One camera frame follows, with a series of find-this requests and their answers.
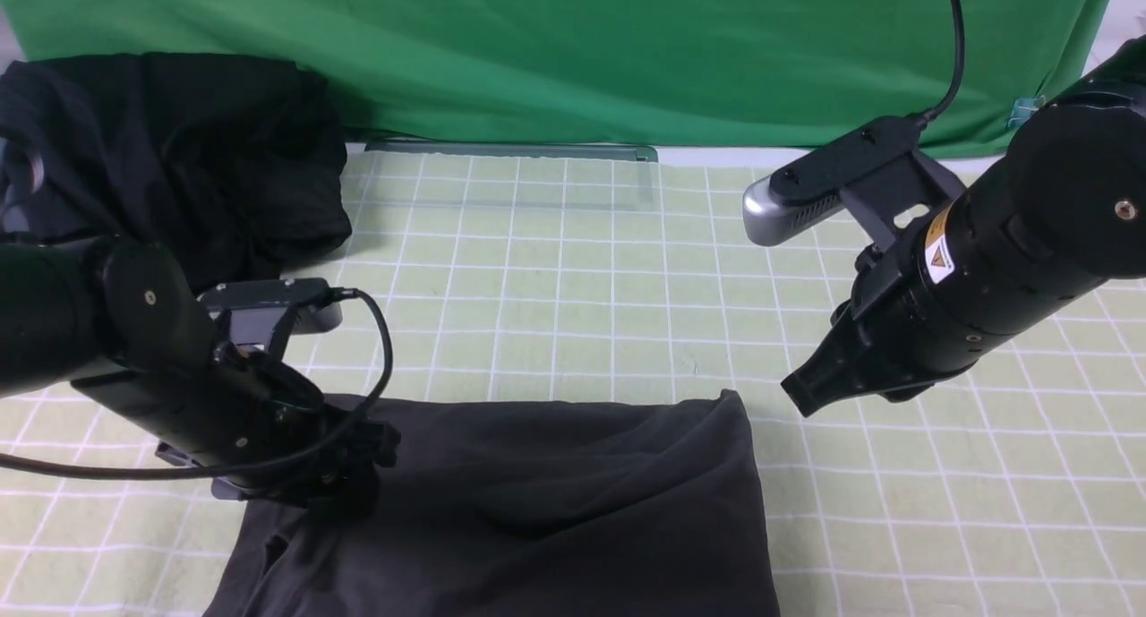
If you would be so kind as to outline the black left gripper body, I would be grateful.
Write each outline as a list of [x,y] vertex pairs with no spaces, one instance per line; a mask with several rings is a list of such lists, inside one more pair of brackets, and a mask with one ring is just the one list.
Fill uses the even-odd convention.
[[223,442],[269,455],[261,462],[164,469],[74,467],[81,481],[185,481],[270,472],[317,456],[339,442],[380,442],[380,466],[397,462],[398,431],[368,413],[388,377],[350,409],[327,401],[301,373],[261,351],[218,344],[187,370],[175,364],[142,369],[121,356],[99,356],[74,373],[71,384],[115,416],[125,417],[157,442],[199,450]]

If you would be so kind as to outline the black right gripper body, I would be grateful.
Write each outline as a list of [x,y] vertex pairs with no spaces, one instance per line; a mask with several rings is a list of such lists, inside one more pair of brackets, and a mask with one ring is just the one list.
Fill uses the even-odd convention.
[[835,334],[835,399],[906,399],[1104,283],[1034,234],[1004,187],[974,185],[859,275]]

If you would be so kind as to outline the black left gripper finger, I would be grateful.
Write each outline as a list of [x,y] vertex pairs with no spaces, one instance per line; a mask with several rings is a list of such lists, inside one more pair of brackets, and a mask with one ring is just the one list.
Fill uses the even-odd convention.
[[[223,442],[199,450],[178,450],[160,442],[157,458],[181,467],[209,467],[261,462],[269,455],[252,442],[241,446]],[[214,498],[226,501],[268,501],[299,510],[330,515],[360,515],[372,510],[378,495],[377,466],[380,442],[339,442],[303,463],[270,472],[217,476],[211,483]]]

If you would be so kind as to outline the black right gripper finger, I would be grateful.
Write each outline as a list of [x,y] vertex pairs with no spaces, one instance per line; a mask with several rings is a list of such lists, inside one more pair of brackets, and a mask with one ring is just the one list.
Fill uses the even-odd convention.
[[827,406],[884,392],[885,370],[873,345],[857,326],[834,326],[811,357],[782,380],[782,389],[811,417]]

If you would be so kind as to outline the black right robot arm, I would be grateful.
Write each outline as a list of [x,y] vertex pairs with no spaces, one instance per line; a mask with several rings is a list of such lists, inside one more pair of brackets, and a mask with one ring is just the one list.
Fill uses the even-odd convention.
[[847,210],[870,245],[851,294],[782,386],[803,416],[912,399],[1072,300],[1143,278],[1143,38],[1018,128],[973,183],[881,116],[771,175],[784,205]]

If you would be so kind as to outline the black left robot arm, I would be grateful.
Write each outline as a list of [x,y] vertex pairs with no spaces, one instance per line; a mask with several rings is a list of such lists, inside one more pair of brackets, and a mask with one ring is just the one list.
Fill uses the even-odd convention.
[[[297,334],[372,312],[384,365],[352,408],[284,361]],[[364,291],[325,279],[218,284],[195,295],[165,247],[120,239],[3,245],[3,396],[65,381],[156,438],[164,467],[84,467],[3,455],[3,469],[81,481],[209,479],[222,500],[370,511],[397,429],[369,417],[394,370],[388,325]]]

